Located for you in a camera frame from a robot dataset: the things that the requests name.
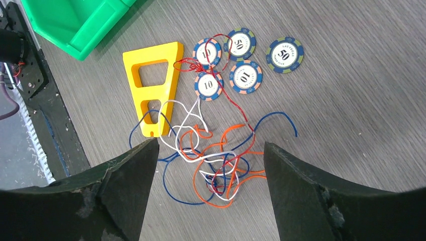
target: wire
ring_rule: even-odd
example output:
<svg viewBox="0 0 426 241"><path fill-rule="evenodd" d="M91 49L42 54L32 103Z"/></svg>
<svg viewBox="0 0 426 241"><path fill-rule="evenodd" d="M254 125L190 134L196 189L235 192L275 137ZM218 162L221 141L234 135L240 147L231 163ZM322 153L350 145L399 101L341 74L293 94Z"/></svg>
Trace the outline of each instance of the wire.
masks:
<svg viewBox="0 0 426 241"><path fill-rule="evenodd" d="M214 35L213 37L211 37L211 38L209 38L209 40L206 42L206 45L205 45L205 51L207 52L207 44L212 40L212 39L214 39L215 37L218 37L218 36L224 36L224 37L226 37L226 38L228 38L229 40L230 40L230 42L231 42L231 47L232 47L232 39L229 37L229 36L227 36L227 35L224 35L224 34L216 34L216 35ZM225 70L225 68L226 68L226 66L228 65L228 63L229 63L229 60L230 60L230 55L228 55L228 59L227 59L227 62L226 62L226 64L225 64L225 66L223 67L223 69L222 69L222 71L224 71ZM207 73L207 74L211 74L211 75L213 75L213 77L214 78L216 78L216 75L217 74L220 74L222 71L220 71L220 72L216 72L216 71L214 71L213 70L213 67L212 67L212 65L211 65L211 63L210 63L210 61L209 61L209 56L207 55L207 62L208 62L208 65L209 65L209 69L208 70L204 70L204 67L201 65L201 63L198 61L198 60L196 60L196 59L194 59L194 58L183 58L183 59L181 59L181 60L178 60L178 61L176 61L174 64L173 64L173 67L175 68L175 69L177 69L178 71L181 71L181 72L190 72L190 71L194 71L194 72L205 72L205 73ZM189 65L189 68L188 69L178 69L178 68L176 68L176 65L177 64L182 64L182 63L186 63L186 64L188 64ZM234 197L236 196L236 194L238 193L238 190L239 190L239 188L240 188L240 186L241 186L241 184L242 183L244 183L245 181L247 181L247 180L250 180L250 179L252 179L252 178L255 178L255 177L259 177L259 178L265 178L265 176L261 176L261 175L254 175L254 176L251 176L251 177L249 177L249 178L247 178L247 179L245 179L245 180L243 180L242 182L240 182L240 179L243 177L243 176L245 176L245 175L248 175L248 174L259 174L259 173L263 173L264 172L264 170L262 170L262 171L253 171L253 172L250 172L250 167L249 167L249 163L247 162L247 160L245 160L245 159L242 159L242 156L243 155L245 155L245 154L257 154L257 155L260 155L260 154L263 154L262 152L252 152L252 151L250 151L251 150L251 148L253 147L253 145L254 145L254 143L255 143L255 141L256 141L256 134L255 134L255 131L256 131L256 129L258 128L258 126L259 126L259 124L260 124L260 122L262 121L262 120L264 120L264 118L266 118L267 116L270 116L270 115L273 115L273 114L283 114L284 116L286 116L287 117L287 119L290 121L290 123L291 123L291 125L293 126L293 129L294 129L294 131L295 131L295 135L296 135L296 137L297 137L297 129L296 129L296 127L295 127L295 125L294 125L294 123L291 121L291 119L289 118L289 116L286 114L286 113L284 113L284 112L273 112L273 113L270 113L270 114L268 114L268 115L266 115L266 116L264 116L262 119L260 119L259 120L259 122L257 123L257 125L255 126L255 128L252 128L251 127L251 125L250 125L250 123L249 123L249 121L248 121L248 118L247 118L247 116L246 116L246 114L245 114L245 112L243 111L243 109L238 105L238 104L236 104L230 97L229 97L229 95L226 93L226 91L225 91L225 89L224 89L224 87L223 87L223 85L218 81L218 85L219 85L219 87L220 88L222 88L222 91L224 92L224 94L225 94L225 96L226 96L226 98L229 100L229 102L231 102L231 104L232 105L234 105L239 111L240 111L240 113L241 113L241 115L243 116L243 119L244 119L244 121L245 121L245 124L244 125L236 125L236 126L233 126L233 127L230 127L230 128L228 128L224 133L223 133L223 135L222 135L222 138L221 138L221 142L219 142L219 143L215 143L215 144L212 144L212 145L210 145L210 146L208 146L207 148L205 148L202 152L199 152L199 151L196 151L196 148L198 147L198 144L199 144L199 139L200 139L200 137L201 138L204 138L204 139L208 139L208 138L211 138L212 137L212 133L210 134L210 136L203 136L201 133L200 133L200 131L205 131L206 133L209 133L209 131L208 131L208 129L207 129L207 126L206 126L206 124L205 124L205 122L203 121L203 118L202 118L202 114L201 114L201 109L200 109L200 99L199 99L199 97L197 97L197 99L195 100L195 102L194 102L194 104L192 105L192 107L191 107L191 109L188 111L187 109L186 109L186 107L185 107L185 105L184 104L182 104L182 103L180 103L180 102L178 102L178 101L174 101L174 100L169 100L169 101L167 101L167 102L176 102L176 103L179 103L180 105L182 105L183 107L184 107L184 110L186 111L186 113L187 113L187 115L186 115L186 117L184 118L184 120L183 120L183 122L182 122L182 124L181 125L179 125L179 126L175 126L175 127L178 127L178 130L177 130L177 132L175 132L175 130L174 130L174 128L175 127L172 127L171 126L171 124L170 124L170 122L167 120L167 118L164 116L164 118L167 120L167 122L168 122L168 124L170 125L170 128L171 128L171 130L173 131L173 133L175 134L175 146L173 147L173 146L171 146L170 144L168 144L167 142L165 142L165 140L162 138L162 136L160 135L159 137L160 137L160 139L161 139L161 141L166 145L166 146L168 146L169 148L171 148L172 150L175 150L176 152L174 153L174 154L172 154L171 156L169 156L168 158L165 158L165 159L159 159L159 161L162 161L162 162L166 162L166 167L168 167L168 164L171 162L171 161L173 161L173 160L175 160L178 156L180 156L181 158L183 158L184 159L184 161L186 161L186 162L188 162L188 163L195 163L195 162L199 162L199 164L198 164L198 166L197 166L197 169L196 169L196 171L194 172L194 175L193 175L193 179L192 179L192 183L193 183L193 187L194 187L194 190L195 190L195 193L196 193L196 195L199 197L199 199L203 202L203 203L207 203L207 204L209 204L209 205L212 205L212 206L215 206L215 207L220 207L220 208L223 208L223 207L228 207L232 202L233 202L233 199L234 199ZM163 103L162 104L162 106L161 106L161 108L160 108L160 110L159 110L159 112L160 113L162 113L162 108L164 107L164 105L167 103L167 102L165 102L165 103ZM195 106L197 105L197 103L198 103L198 112L199 112L199 115L195 115L195 114L193 114L192 113L192 111L194 110L194 108L195 108ZM186 123L186 121L188 120L188 118L189 118L189 116L190 115L192 115L192 116L195 116L195 117L198 117L202 122L203 122L203 125L204 125L204 130L202 130L202 129L199 129L198 128L198 126L194 126L194 128L192 128L192 127L190 127L190 126L185 126L185 123ZM157 122L157 124L158 124L158 126L159 126L159 132L160 132L160 129L161 129L161 125L160 125L160 123L161 123L161 116L160 115L158 115L158 122ZM236 128L240 128L240 127L244 127L244 126L247 126L249 129L250 129L250 131L251 131L251 133L250 133L250 135L247 137L247 139L245 140L245 141L243 141L241 144L239 144L238 146L236 146L234 149L232 149L232 150L229 150L229 151L224 151L223 150L223 146L228 142L227 141L227 139L226 139L226 134L229 132L229 131L231 131L231 130L234 130L234 129L236 129ZM185 132L181 137L180 137L180 139L179 139L179 134L180 134L180 132L181 132L181 130L182 129L189 129L187 132ZM196 135L196 139L197 139L197 142L196 142L196 145L195 145L195 147L194 147L194 145L193 145L193 142L192 142L192 134L194 134L195 133L195 135ZM183 148L183 146L182 146L182 143L183 143L183 138L185 137L185 135L188 135L189 134L189 142L190 142L190 145L191 145L191 148ZM245 150L245 151L243 151L243 152L241 152L239 155L237 155L236 153L235 153L235 150L237 149L237 148L239 148L239 147L241 147L242 145L244 145L246 142L248 142L250 139L252 138L252 141L251 141L251 143L250 143L250 145L248 146L248 148ZM221 149L221 151L220 152L218 152L218 153L213 153L213 154L209 154L209 155L206 155L205 154L205 152L208 150L208 149L210 149L211 147L214 147L214 146L220 146L220 149ZM223 156L223 158L218 158L218 159L215 159L215 160L209 160L208 158L210 158L210 157L221 157L221 156ZM243 174L243 175L238 175L237 174L237 172L243 172L243 170L241 170L241 169L239 169L238 168L238 164L239 164L239 161L240 160L244 160L246 163L247 163L247 170L245 171L245 173ZM215 169L213 168L213 166L211 165L212 163L214 163L214 162L222 162L222 166L219 168L219 169L217 169L216 171L215 171ZM211 168L211 170L214 172L214 173L209 173L209 172L206 172L206 171L202 171L202 170L200 170L200 167L201 167L201 165L203 164L203 163L207 163L208 165L209 165L209 167ZM226 172L225 171L225 167L227 166L227 165L229 165L230 167L231 167L231 170L230 171L228 171L228 172ZM209 191L211 192L211 191L213 191L213 195L208 199L208 200L205 200L205 199L203 199L201 196L200 196L200 194L199 194L199 192L197 191L197 189L196 189L196 186L195 186L195 176L196 176L196 174L197 174L197 172L204 178L204 180L205 180L205 182L206 182L206 185L207 185L207 188L209 189ZM181 203L185 203L185 204L188 204L187 202L183 202L183 201L180 201L180 200L177 200L176 198L174 198L171 194L170 194L170 192L167 190L167 187L166 187L166 185L165 185L165 177L164 177L164 175L165 175L165 171L164 171L164 173L163 173L163 185L164 185L164 187L165 187L165 189L166 189L166 191L167 191L167 193L168 193L168 195L169 196L171 196L174 200L176 200L176 201L178 201L178 202L181 202ZM218 183L217 183L217 177L219 177L219 178L222 178L223 179L223 182L224 182L224 184L223 185L218 185ZM229 195L230 195L230 192L231 192L231 190L232 190L232 186L233 186L233 184L234 184L234 181L236 181L236 183L237 183L237 185L236 185L236 187L233 189L233 193L232 193L232 195L231 195L231 197L229 197ZM220 191L218 191L218 188L223 188L223 191L222 192L220 192ZM214 196L214 195L216 195L218 198L220 198L220 199L222 199L222 200L224 200L224 201L229 201L230 203L228 204L228 205L225 205L225 206L218 206L218 205L215 205L215 204L212 204L212 203L210 203L210 200L212 199L212 197ZM190 204L190 205L201 205L202 203L192 203L192 204Z"/></svg>
<svg viewBox="0 0 426 241"><path fill-rule="evenodd" d="M5 96L6 100L14 106L14 108L9 111L6 114L2 114L0 115L0 121L9 118L11 116L13 116L14 114L18 113L19 111L19 104L16 103L16 101L14 101L8 94L8 91L6 90L6 84L4 82L5 80L5 72L6 72L6 67L3 63L0 63L0 90L3 93L3 95Z"/></svg>
<svg viewBox="0 0 426 241"><path fill-rule="evenodd" d="M24 66L25 63L20 61L15 67L14 67L14 77L18 77L19 74L22 71L22 66Z"/></svg>

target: green poker chip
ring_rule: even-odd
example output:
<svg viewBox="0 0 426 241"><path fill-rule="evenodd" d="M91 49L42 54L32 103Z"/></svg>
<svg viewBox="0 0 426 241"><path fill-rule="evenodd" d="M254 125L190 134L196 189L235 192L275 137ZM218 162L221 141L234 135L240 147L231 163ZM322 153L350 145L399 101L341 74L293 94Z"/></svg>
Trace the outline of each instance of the green poker chip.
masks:
<svg viewBox="0 0 426 241"><path fill-rule="evenodd" d="M292 37L279 38L271 43L266 52L266 62L277 73L289 73L302 63L303 46Z"/></svg>

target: gray wood grain surface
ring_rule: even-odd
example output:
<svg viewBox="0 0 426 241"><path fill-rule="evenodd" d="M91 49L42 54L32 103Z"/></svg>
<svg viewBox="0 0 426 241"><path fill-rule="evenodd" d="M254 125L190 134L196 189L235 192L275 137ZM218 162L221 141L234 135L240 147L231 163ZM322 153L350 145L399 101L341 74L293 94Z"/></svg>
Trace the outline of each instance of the gray wood grain surface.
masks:
<svg viewBox="0 0 426 241"><path fill-rule="evenodd" d="M300 134L293 136L286 119L270 117L257 132L254 150L274 142L350 181L404 191L426 185L425 5L421 0L139 0L84 62L46 40L40 43L93 166L128 150L129 132L138 121L123 52L179 41L189 57L200 39L247 27L257 38L250 59L262 67L263 83L249 95L237 94L227 81L225 88L251 124L282 110ZM302 42L305 58L296 71L278 74L268 68L265 51L284 36ZM144 67L143 83L161 83L165 69L165 64ZM194 73L179 78L176 99L187 105L196 99L194 78ZM215 133L205 146L243 122L224 95L203 102L202 110ZM172 123L184 116L175 106ZM232 133L230 146L247 135L247 130ZM143 140L138 130L133 143ZM161 146L160 156L169 154ZM262 169L262 157L247 157L254 170ZM193 207L166 195L164 164L157 169L141 240L279 239L265 180L249 181L228 209ZM166 182L178 198L197 201L190 184L194 169L181 159L170 164ZM198 181L208 195L201 177Z"/></svg>

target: white wire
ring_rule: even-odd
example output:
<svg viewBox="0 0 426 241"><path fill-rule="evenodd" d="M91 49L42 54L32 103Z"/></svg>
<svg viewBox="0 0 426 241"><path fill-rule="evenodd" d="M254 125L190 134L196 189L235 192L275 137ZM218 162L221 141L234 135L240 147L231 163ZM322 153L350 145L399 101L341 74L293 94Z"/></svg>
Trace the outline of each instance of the white wire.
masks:
<svg viewBox="0 0 426 241"><path fill-rule="evenodd" d="M180 101L177 101L177 100L173 100L173 99L171 99L171 100L168 100L168 101L166 101L166 102L164 102L163 103L163 105L161 105L161 107L160 107L160 109L159 109L159 112L161 113L162 112L162 109L163 109L163 107L164 107L164 105L166 104L166 103L168 103L168 102L175 102L175 103L178 103L178 104L180 104L181 106L183 106L183 109L186 111L186 113L188 113L189 115L192 115L192 116L195 116L195 117L197 117L197 118L199 118L200 120L201 120L201 122L203 123L203 126L204 126L204 129L207 131L208 130L208 128L207 128L207 125L206 125L206 123L204 122L204 120L201 118L201 117L199 117L198 115L196 115L196 114L192 114L191 112L189 112L187 109L186 109L186 107L185 107L185 105L182 103L182 102L180 102ZM159 114L158 115L158 132L159 133L161 133L161 125L160 125L160 123L161 123L161 115ZM180 152L180 150L179 149L177 149L177 147L175 148L175 147L173 147L173 146L171 146L171 145L169 145L164 139L163 139L163 137L160 135L160 140L166 145L166 146L168 146L169 148L171 148L172 150L175 150L175 151L177 151L177 152Z"/></svg>
<svg viewBox="0 0 426 241"><path fill-rule="evenodd" d="M179 129L178 129L178 131L177 131L177 133L176 133L176 138L175 138L175 147L172 147L171 145L169 145L164 139L163 139L163 137L160 135L160 140L166 145L166 146L168 146L168 147L170 147L172 150L175 150L186 162L188 162L188 163L195 163L195 162L198 162L198 161L200 161L200 160L204 160L204 162L207 162L207 163L214 163L214 162L223 162L224 161L224 159L215 159L215 160L211 160L211 161L209 161L209 160L207 160L207 158L210 158L210 157L215 157L215 156L223 156L223 155L226 155L226 154L228 154L228 155L233 155L234 157L236 157L237 155L236 155L236 153L234 152L234 151L225 151L225 152L219 152L219 153L213 153L213 154L209 154L209 155L205 155L205 156L202 156L202 157L199 157L199 158L196 158L195 160L188 160L188 159L186 159L186 157L183 155L183 152L185 152L185 153L187 153L187 152L192 152L192 150L186 150L186 151L181 151L179 148L178 148L178 138L179 138L179 134L180 134L180 131L183 129L183 128L186 128L186 129L191 129L194 133L195 133L195 135L197 136L197 144L195 145L195 147L194 148L196 148L196 147L198 147L198 144L199 144L199 134L198 134L198 132L197 131L195 131L195 129L193 128L193 127L190 127L190 126L184 126L184 124L185 124L185 122L186 122L186 120L189 118L189 116L195 116L195 117L197 117L198 119L200 119L201 120L201 122L203 123L203 126L204 126L204 129L206 130L206 132L208 132L208 127L207 127L207 124L205 123L205 121L204 121L204 119L202 118L202 114L201 114L201 108L200 108L200 98L199 97L197 97L197 99L196 99L196 101L195 101L195 103L192 105L192 107L191 107L191 109L188 111L187 109L186 109L186 106L182 103L182 102L180 102L180 101L176 101L176 100L168 100L168 101L166 101L165 103L163 103L163 105L160 107L160 109L159 109L159 111L160 111L160 113L162 112L162 109L163 109L163 107L164 107L164 105L166 104L166 103L168 103L168 102L175 102L175 103L178 103L178 104L180 104L181 106L183 106L183 108L184 108L184 110L186 111L186 113L187 113L187 115L186 115L186 117L185 117L185 119L183 120L183 122L181 123L181 125L177 125L177 126L173 126L172 127L172 130L174 130L174 128L176 128L176 127L179 127ZM194 108L195 108L195 106L198 104L198 112L199 112L199 115L196 115L196 114L193 114L192 113L192 111L194 110ZM160 115L158 115L158 129L159 129L159 132L160 132L160 122L161 122L161 116ZM226 172L226 173L221 173L221 174L216 174L216 173L209 173L209 172L205 172L205 171L202 171L202 170L199 170L199 173L200 173L200 175L201 176L203 176L203 178L204 179L206 179L207 181L208 181L208 179L206 178L206 175L210 175L210 176L226 176L226 175L230 175L230 174L232 174L232 173L234 173L235 172L235 169L236 169L236 165L232 165L232 163L231 163L231 166L232 166L232 169L230 170L230 171L228 171L228 172ZM239 177L238 177L238 175L236 175L236 181L237 181L237 185L239 185L240 184L240 179L239 179ZM210 184L210 187L212 188L212 190L214 190L214 187L213 187L213 181L211 181L211 184ZM234 199L235 198L235 196L237 195L237 193L238 193L238 190L239 190L239 188L237 188L235 191L234 191L234 194L229 198L229 199L226 199L226 198L223 198L223 197L221 197L217 192L215 192L215 195L218 197L218 198L220 198L221 200L223 200L223 201L231 201L232 199Z"/></svg>
<svg viewBox="0 0 426 241"><path fill-rule="evenodd" d="M172 127L172 129L170 129L170 131L169 131L169 137L170 137L170 134L172 133L172 130L174 130L174 129L175 129L175 127L189 128L189 129L191 129L193 132L195 132L195 133L196 133L195 129L194 129L194 128L192 128L192 127L190 127L190 126L173 126L173 127ZM199 136L198 136L198 135L196 135L196 136L197 136L197 144L195 145L194 149L197 149L198 144L199 144ZM187 152L192 152L192 150L184 150L183 152L185 152L185 153L187 153Z"/></svg>

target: poker chip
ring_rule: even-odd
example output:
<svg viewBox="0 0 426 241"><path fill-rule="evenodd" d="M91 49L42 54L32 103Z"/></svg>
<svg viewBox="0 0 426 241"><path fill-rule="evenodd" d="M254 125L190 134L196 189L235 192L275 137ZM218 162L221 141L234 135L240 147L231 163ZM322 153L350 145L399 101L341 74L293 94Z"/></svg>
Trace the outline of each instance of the poker chip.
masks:
<svg viewBox="0 0 426 241"><path fill-rule="evenodd" d="M266 62L277 73L289 73L299 67L303 55L303 46L299 40L292 37L279 38L266 51Z"/></svg>
<svg viewBox="0 0 426 241"><path fill-rule="evenodd" d="M216 79L224 85L224 80L221 75L216 74ZM219 97L222 93L222 88L219 86L218 82L211 74L205 72L200 73L197 78L195 78L194 89L195 93L203 100L214 100Z"/></svg>
<svg viewBox="0 0 426 241"><path fill-rule="evenodd" d="M203 40L200 40L194 47L194 51L192 52L192 57L196 60L198 60L204 67L204 69L209 69L207 56L205 53L205 44L209 38L205 38ZM210 40L207 44L207 53L208 53L208 60L210 61L210 64L212 67L215 67L219 61L221 60L221 45L214 39Z"/></svg>
<svg viewBox="0 0 426 241"><path fill-rule="evenodd" d="M238 28L232 30L228 36L232 39L232 49L230 59L240 62L248 59L254 52L256 47L256 37L252 31L246 28ZM228 54L231 47L231 41L224 44L224 51Z"/></svg>
<svg viewBox="0 0 426 241"><path fill-rule="evenodd" d="M243 60L232 67L229 80L236 92L249 94L259 88L262 83L262 70L256 62Z"/></svg>

